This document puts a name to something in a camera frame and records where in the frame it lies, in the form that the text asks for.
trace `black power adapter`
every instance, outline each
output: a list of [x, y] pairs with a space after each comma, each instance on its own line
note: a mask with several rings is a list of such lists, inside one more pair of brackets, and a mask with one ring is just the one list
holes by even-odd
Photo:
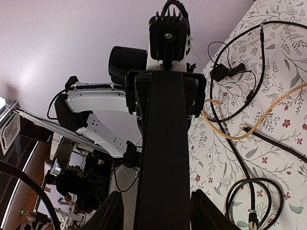
[[210, 72], [211, 78], [219, 82], [226, 77], [233, 77], [238, 74], [240, 71], [245, 71], [246, 67], [243, 63], [240, 63], [237, 67], [229, 69], [223, 64], [218, 64], [216, 68], [212, 69]]

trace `person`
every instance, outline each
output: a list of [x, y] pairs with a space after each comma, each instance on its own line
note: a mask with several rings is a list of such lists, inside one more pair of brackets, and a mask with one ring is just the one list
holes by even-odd
[[86, 178], [79, 177], [73, 170], [66, 170], [58, 176], [47, 173], [45, 182], [55, 185], [57, 191], [65, 197], [67, 202], [71, 202], [71, 195], [69, 193], [75, 194], [78, 197], [87, 197], [91, 187], [90, 182]]

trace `yellow cable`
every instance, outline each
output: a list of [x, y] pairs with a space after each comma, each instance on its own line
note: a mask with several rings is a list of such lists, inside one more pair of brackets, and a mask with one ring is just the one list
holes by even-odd
[[[262, 117], [258, 120], [258, 122], [254, 125], [254, 127], [246, 134], [240, 136], [240, 137], [232, 137], [229, 136], [223, 132], [221, 132], [220, 130], [218, 130], [207, 118], [206, 113], [204, 111], [204, 109], [202, 110], [201, 114], [203, 119], [207, 122], [207, 124], [210, 126], [210, 128], [212, 128], [216, 133], [218, 133], [219, 135], [221, 135], [224, 138], [230, 139], [230, 140], [241, 140], [244, 138], [247, 138], [249, 135], [251, 135], [256, 128], [260, 125], [260, 123], [263, 121], [263, 119], [266, 117], [266, 115], [285, 97], [289, 96], [290, 94], [292, 94], [293, 92], [302, 89], [303, 87], [307, 86], [307, 83], [301, 84], [299, 86], [296, 86], [295, 88], [289, 90], [288, 92], [286, 92], [284, 95], [282, 95], [281, 97], [279, 97], [275, 102], [273, 102], [271, 104], [271, 106], [265, 111], [265, 113], [262, 115]], [[220, 104], [219, 101], [214, 101], [214, 100], [205, 100], [205, 103], [208, 102], [213, 102], [215, 104]]]

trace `white ceiling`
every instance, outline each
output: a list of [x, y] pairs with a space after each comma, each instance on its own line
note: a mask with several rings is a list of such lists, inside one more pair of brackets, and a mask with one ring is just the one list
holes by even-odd
[[[1, 0], [0, 96], [46, 117], [53, 96], [71, 75], [83, 82], [110, 82], [113, 46], [147, 49], [148, 21], [166, 0]], [[182, 0], [194, 46], [187, 60], [197, 72], [208, 63], [207, 46], [224, 41], [252, 0]], [[211, 52], [218, 46], [212, 46]], [[99, 118], [123, 138], [140, 134], [135, 117], [120, 112]]]

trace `floral tablecloth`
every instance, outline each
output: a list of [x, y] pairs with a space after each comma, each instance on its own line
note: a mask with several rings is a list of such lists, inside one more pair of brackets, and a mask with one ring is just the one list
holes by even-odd
[[[268, 20], [282, 20], [307, 25], [306, 0], [257, 0], [228, 38], [230, 41], [243, 31]], [[241, 123], [253, 126], [264, 111], [278, 97], [291, 88], [307, 81], [307, 30], [282, 24], [264, 26], [266, 72], [261, 89], [248, 108], [234, 119], [226, 122], [232, 136], [243, 135]], [[262, 70], [260, 30], [257, 29], [230, 46], [230, 63], [243, 62], [252, 70], [257, 80]], [[227, 50], [221, 61], [227, 63]], [[208, 79], [209, 98], [210, 62], [203, 70]], [[240, 108], [249, 91], [254, 87], [252, 74], [238, 74], [233, 78], [214, 83], [213, 97], [222, 104], [218, 114], [229, 116]], [[212, 117], [210, 104], [205, 106]], [[284, 99], [265, 118], [257, 131], [287, 145], [301, 154], [307, 149], [307, 94], [306, 89], [297, 91]], [[288, 152], [255, 136], [234, 141], [253, 177], [267, 177], [283, 189], [284, 208], [275, 230], [307, 229], [307, 165]], [[202, 189], [224, 212], [225, 197], [229, 188], [244, 175], [225, 138], [215, 134], [200, 117], [193, 119], [189, 130], [190, 188]], [[266, 220], [274, 217], [279, 203], [278, 194], [272, 186], [273, 207]], [[257, 213], [261, 218], [267, 207], [267, 195], [255, 185]], [[248, 229], [250, 190], [247, 185], [235, 197], [233, 213], [236, 224]]]

